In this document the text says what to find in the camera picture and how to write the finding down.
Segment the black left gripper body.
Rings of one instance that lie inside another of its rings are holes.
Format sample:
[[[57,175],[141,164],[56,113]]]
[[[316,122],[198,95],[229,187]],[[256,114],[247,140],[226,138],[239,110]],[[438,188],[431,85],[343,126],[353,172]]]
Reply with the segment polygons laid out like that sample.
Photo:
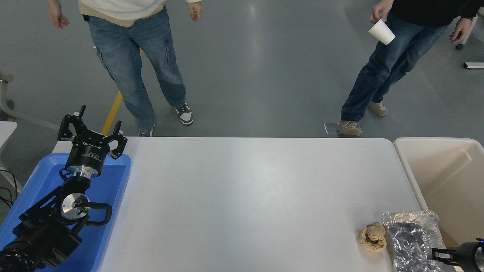
[[[67,159],[67,168],[85,166],[100,172],[104,166],[110,146],[104,142],[104,136],[95,131],[78,134],[74,138],[71,152]]]

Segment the person's left hand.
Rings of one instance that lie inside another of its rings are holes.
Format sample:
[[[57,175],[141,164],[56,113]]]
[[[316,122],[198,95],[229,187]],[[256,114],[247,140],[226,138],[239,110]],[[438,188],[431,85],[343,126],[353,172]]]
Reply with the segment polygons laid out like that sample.
[[[187,2],[190,18],[193,22],[199,22],[202,19],[203,6],[202,1]]]
[[[449,35],[449,40],[452,44],[462,42],[469,34],[472,19],[461,17],[456,23],[455,29],[452,34]]]

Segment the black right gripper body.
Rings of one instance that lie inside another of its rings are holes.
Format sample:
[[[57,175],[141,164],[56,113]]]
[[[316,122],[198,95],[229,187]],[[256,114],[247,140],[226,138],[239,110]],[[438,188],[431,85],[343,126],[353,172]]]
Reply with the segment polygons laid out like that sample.
[[[464,272],[483,272],[483,241],[463,243],[455,252],[455,260]]]

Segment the person's right hand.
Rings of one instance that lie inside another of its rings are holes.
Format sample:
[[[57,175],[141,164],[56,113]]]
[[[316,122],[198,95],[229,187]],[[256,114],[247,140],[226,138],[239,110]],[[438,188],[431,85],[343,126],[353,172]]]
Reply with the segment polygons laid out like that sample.
[[[377,22],[381,20],[386,22],[393,3],[393,0],[381,0],[377,5],[375,5],[373,7],[372,14],[370,15],[370,23],[377,24]]]
[[[47,0],[48,17],[53,26],[57,29],[64,29],[69,26],[69,19],[62,13],[62,5],[59,0]]]

